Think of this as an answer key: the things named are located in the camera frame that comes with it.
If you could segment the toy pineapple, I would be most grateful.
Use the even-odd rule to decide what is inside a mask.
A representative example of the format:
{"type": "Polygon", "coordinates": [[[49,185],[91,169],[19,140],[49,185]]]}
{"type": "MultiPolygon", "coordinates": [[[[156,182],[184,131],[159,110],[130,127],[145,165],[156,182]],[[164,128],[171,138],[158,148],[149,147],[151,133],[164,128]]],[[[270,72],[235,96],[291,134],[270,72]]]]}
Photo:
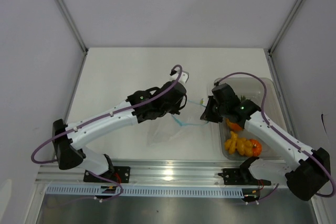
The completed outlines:
{"type": "Polygon", "coordinates": [[[251,114],[253,114],[253,108],[252,101],[245,98],[229,110],[226,118],[229,119],[231,123],[236,123],[244,129],[245,122],[249,120],[251,114]]]}

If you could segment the clear zip top bag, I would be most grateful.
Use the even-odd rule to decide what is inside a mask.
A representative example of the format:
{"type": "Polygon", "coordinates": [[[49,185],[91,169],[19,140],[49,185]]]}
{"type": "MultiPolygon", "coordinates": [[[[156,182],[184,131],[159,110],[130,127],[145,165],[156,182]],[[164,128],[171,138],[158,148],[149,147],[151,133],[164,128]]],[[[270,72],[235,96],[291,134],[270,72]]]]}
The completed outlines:
{"type": "Polygon", "coordinates": [[[208,124],[208,121],[200,119],[205,108],[203,98],[186,100],[186,105],[180,114],[168,113],[150,124],[147,144],[149,146],[164,144],[203,129],[208,124]]]}

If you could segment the yellow toy squash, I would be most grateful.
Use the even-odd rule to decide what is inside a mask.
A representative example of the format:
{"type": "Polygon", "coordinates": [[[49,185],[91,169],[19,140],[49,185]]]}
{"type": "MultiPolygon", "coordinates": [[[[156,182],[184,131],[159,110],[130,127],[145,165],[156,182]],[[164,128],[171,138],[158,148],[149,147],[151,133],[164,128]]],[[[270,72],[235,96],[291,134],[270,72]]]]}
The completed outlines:
{"type": "Polygon", "coordinates": [[[241,156],[252,157],[254,155],[252,141],[238,137],[238,134],[233,131],[230,132],[230,138],[225,141],[224,148],[230,155],[236,152],[241,156]]]}

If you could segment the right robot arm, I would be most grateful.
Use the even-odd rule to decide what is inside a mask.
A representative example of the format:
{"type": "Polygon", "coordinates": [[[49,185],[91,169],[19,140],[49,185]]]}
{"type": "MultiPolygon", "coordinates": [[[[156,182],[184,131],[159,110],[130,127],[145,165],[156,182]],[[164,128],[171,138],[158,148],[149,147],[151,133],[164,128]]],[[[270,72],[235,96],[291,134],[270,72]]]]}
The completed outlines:
{"type": "Polygon", "coordinates": [[[335,195],[329,153],[323,148],[314,150],[291,136],[265,114],[263,106],[249,99],[242,101],[229,84],[215,84],[201,119],[214,123],[229,119],[261,139],[285,161],[280,165],[250,158],[250,165],[239,174],[244,183],[265,179],[286,185],[297,198],[308,201],[314,195],[321,196],[319,190],[330,182],[332,192],[328,196],[335,195]]]}

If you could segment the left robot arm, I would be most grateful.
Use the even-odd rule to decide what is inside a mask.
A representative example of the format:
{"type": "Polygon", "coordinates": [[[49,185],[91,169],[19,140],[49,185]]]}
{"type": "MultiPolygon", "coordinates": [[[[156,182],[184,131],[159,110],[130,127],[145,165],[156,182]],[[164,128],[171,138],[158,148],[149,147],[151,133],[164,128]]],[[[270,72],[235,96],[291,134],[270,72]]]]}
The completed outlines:
{"type": "Polygon", "coordinates": [[[120,171],[107,154],[98,154],[87,144],[115,130],[156,120],[166,114],[180,114],[186,105],[184,81],[169,81],[162,87],[139,90],[111,111],[81,122],[65,124],[62,119],[53,123],[53,146],[58,168],[85,170],[84,182],[120,182],[120,171]]]}

